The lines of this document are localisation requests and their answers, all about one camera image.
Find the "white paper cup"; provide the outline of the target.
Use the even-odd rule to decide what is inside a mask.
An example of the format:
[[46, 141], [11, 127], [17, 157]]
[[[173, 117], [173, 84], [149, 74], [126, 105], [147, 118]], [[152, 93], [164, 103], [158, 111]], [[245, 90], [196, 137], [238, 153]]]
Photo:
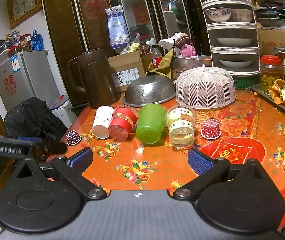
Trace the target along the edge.
[[101, 106], [96, 110], [91, 130], [98, 139], [107, 139], [109, 137], [108, 128], [113, 113], [114, 108], [110, 106]]

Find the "green plastic cup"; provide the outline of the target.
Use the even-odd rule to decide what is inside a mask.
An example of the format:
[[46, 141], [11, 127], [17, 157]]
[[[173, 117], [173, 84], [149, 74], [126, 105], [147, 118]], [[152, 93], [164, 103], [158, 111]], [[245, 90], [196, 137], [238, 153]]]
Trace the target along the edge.
[[136, 137], [144, 144], [155, 144], [165, 127], [166, 109], [156, 103], [148, 103], [139, 112]]

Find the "red polka dot cupcake liner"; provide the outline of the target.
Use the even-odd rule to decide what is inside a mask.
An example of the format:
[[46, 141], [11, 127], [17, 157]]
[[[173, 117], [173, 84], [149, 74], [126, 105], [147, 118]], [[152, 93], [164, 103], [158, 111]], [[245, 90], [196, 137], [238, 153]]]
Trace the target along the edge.
[[219, 122], [213, 118], [205, 120], [202, 124], [201, 135], [207, 140], [218, 139], [221, 136]]

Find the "black bag on chair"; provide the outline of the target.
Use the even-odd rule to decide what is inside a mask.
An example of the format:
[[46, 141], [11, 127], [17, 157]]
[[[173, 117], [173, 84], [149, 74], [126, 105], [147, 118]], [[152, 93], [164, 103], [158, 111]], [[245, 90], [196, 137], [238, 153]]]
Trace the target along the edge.
[[37, 97], [29, 98], [12, 108], [4, 118], [7, 137], [40, 138], [60, 141], [68, 128]]

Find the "clear jar with ribbon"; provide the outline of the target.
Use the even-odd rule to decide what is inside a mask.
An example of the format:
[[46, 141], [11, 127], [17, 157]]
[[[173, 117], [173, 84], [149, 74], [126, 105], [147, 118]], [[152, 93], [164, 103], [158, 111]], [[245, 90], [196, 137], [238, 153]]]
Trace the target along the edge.
[[166, 112], [169, 141], [175, 148], [191, 146], [195, 139], [195, 113], [188, 106], [175, 105]]

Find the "red banded plastic jar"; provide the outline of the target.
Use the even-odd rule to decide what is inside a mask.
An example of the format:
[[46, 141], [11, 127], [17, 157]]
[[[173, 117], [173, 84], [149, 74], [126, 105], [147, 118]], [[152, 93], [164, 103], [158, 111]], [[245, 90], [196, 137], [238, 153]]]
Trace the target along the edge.
[[124, 141], [136, 126], [137, 121], [138, 113], [134, 108], [117, 106], [111, 116], [109, 135], [116, 141]]

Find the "white mesh food cover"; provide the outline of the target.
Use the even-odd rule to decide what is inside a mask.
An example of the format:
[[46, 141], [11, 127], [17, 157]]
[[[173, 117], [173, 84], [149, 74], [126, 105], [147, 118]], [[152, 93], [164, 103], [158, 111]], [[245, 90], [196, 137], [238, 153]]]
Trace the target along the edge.
[[232, 76], [218, 67], [201, 66], [182, 72], [176, 80], [176, 102], [193, 109], [214, 109], [236, 99]]

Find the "steel colander bowl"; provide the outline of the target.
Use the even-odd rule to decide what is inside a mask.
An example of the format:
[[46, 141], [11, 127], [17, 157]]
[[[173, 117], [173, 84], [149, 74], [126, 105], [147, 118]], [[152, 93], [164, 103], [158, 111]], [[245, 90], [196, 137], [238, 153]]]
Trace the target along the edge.
[[130, 107], [143, 107], [148, 103], [163, 103], [176, 97], [173, 81], [162, 75], [150, 75], [132, 81], [122, 98]]

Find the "blue water bottle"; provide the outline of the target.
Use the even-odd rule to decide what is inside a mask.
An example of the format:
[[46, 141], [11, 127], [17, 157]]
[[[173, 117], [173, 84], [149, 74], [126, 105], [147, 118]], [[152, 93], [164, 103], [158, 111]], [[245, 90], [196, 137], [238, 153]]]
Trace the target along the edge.
[[32, 44], [32, 50], [45, 49], [42, 35], [38, 34], [36, 30], [32, 31], [31, 44]]

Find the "cardboard box with label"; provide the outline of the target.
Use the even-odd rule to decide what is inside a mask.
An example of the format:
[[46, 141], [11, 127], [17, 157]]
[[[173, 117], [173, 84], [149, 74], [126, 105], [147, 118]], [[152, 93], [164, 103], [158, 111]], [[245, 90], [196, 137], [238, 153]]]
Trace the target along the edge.
[[132, 81], [145, 76], [140, 51], [109, 57], [108, 61], [119, 92], [125, 92]]

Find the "red lid pickle jar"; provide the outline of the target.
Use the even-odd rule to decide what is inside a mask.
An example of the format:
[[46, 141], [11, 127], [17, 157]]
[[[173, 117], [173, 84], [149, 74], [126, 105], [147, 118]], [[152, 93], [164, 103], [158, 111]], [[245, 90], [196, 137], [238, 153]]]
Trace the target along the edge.
[[269, 87], [283, 74], [281, 59], [274, 55], [262, 55], [260, 57], [260, 70], [260, 90], [268, 94]]

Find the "pink knit cloth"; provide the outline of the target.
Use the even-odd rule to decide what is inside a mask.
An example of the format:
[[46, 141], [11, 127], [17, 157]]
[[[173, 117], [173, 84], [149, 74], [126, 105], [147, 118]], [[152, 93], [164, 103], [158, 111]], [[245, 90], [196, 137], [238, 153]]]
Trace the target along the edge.
[[194, 46], [192, 46], [190, 44], [182, 45], [182, 47], [180, 49], [180, 57], [187, 58], [187, 57], [193, 57], [196, 55], [197, 54], [196, 54], [196, 50], [195, 50]]

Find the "blue white snack bag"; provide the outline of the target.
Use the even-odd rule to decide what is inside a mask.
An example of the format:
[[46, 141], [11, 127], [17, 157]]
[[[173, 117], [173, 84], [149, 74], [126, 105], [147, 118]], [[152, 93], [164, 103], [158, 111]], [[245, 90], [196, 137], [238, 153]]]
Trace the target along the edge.
[[127, 46], [130, 43], [130, 36], [122, 5], [107, 8], [106, 14], [111, 48]]

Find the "dark wooden wardrobe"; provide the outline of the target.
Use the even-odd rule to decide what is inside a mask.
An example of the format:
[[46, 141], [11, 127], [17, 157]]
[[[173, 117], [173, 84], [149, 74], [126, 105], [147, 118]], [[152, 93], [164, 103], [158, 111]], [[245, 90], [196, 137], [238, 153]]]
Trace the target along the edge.
[[87, 102], [71, 81], [81, 81], [68, 62], [93, 49], [115, 56], [136, 38], [160, 41], [182, 32], [198, 54], [209, 55], [200, 0], [42, 0], [50, 39], [66, 92], [73, 106]]

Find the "white tiered dish rack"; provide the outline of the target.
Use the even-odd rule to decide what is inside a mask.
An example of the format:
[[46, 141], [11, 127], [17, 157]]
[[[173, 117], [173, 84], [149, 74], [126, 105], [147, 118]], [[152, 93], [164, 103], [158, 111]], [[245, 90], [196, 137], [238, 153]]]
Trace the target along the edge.
[[[211, 63], [226, 70], [236, 89], [251, 88], [259, 82], [260, 49], [258, 28], [251, 0], [200, 0], [206, 23]], [[206, 9], [231, 8], [227, 22], [209, 19]]]

